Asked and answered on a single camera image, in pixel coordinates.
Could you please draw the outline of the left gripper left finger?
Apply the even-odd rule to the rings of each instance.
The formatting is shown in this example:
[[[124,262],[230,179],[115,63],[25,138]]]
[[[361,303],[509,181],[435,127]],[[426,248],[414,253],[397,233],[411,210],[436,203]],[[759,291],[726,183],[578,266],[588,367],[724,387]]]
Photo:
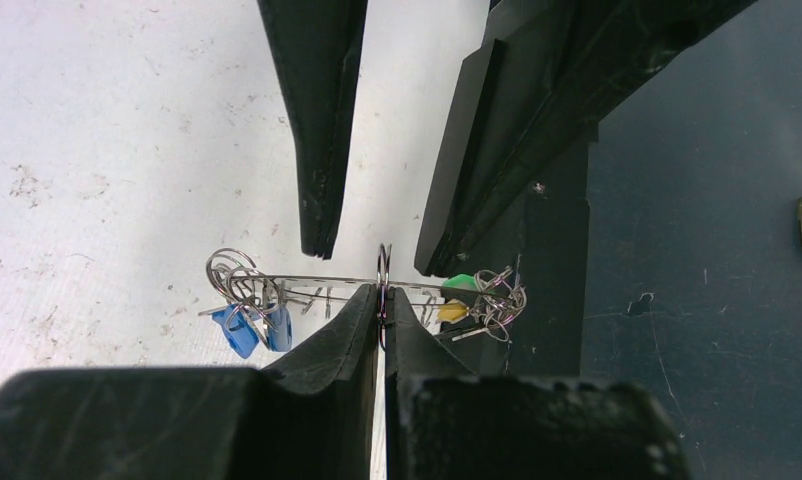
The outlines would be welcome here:
[[[31,370],[0,388],[0,479],[366,479],[378,290],[263,369]]]

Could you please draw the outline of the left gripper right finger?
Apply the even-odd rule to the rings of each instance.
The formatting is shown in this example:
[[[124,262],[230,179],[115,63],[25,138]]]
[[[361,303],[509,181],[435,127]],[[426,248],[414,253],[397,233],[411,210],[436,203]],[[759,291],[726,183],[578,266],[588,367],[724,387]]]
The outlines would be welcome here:
[[[391,479],[686,479],[671,421],[646,390],[578,378],[479,376],[386,302]]]

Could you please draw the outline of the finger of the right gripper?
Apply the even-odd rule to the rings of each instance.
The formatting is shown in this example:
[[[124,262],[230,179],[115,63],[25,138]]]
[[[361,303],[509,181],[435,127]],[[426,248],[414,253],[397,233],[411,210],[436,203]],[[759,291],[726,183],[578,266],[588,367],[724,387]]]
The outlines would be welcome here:
[[[465,260],[532,178],[743,1],[493,1],[461,66],[415,269]]]
[[[340,224],[367,4],[258,4],[292,132],[302,252],[328,260]]]

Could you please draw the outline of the blue key tags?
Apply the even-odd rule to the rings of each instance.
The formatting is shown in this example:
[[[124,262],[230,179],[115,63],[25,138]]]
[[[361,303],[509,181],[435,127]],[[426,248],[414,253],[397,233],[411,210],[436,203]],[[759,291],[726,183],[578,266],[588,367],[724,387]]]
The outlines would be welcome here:
[[[256,311],[231,304],[207,312],[221,329],[229,347],[248,359],[262,346],[272,352],[288,352],[293,345],[291,315],[285,306],[270,304],[271,312]]]

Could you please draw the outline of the green key tag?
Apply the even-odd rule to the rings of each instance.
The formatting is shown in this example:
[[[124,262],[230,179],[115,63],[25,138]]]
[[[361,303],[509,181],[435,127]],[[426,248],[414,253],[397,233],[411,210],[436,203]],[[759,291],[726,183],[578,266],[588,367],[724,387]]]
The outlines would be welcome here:
[[[441,287],[445,289],[460,289],[469,291],[479,290],[475,276],[469,274],[457,274],[447,278],[442,282]]]

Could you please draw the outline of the small metal keyring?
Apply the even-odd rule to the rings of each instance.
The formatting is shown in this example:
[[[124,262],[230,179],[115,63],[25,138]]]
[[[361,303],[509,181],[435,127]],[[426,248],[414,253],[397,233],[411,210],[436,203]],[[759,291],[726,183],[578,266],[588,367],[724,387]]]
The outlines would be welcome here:
[[[387,319],[387,299],[389,293],[389,270],[392,245],[381,243],[377,258],[377,287],[378,287],[378,342],[382,350],[385,349],[385,325]]]

